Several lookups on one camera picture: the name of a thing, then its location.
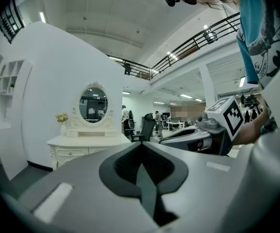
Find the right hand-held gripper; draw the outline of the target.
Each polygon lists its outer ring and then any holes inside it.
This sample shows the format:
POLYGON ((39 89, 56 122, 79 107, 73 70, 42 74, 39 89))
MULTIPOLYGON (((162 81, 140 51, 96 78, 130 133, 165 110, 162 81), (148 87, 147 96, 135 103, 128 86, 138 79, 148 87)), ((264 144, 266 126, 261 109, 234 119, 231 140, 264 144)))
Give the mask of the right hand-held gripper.
POLYGON ((159 144, 181 150, 227 156, 244 124, 234 96, 219 99, 205 110, 194 125, 172 132, 159 144))

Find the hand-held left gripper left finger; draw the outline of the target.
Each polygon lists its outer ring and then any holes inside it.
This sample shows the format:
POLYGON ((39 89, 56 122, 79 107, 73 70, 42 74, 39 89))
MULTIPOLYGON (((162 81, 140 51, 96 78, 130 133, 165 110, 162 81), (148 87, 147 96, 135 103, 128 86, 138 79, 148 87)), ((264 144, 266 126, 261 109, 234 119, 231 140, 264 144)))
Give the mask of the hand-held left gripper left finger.
POLYGON ((99 177, 101 163, 123 144, 78 157, 51 172, 20 199, 2 198, 32 233, 153 233, 158 225, 134 198, 117 196, 99 177))

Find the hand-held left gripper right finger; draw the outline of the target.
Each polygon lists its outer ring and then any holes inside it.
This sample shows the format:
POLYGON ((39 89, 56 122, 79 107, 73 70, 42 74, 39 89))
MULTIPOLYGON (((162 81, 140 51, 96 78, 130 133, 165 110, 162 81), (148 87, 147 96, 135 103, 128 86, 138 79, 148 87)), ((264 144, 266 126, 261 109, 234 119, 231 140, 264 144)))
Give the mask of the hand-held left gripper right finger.
POLYGON ((144 142, 170 154, 188 167, 188 176, 174 193, 162 195, 165 209, 177 219, 152 229, 153 233, 221 233, 222 219, 239 188, 249 159, 248 146, 236 158, 190 152, 144 142))

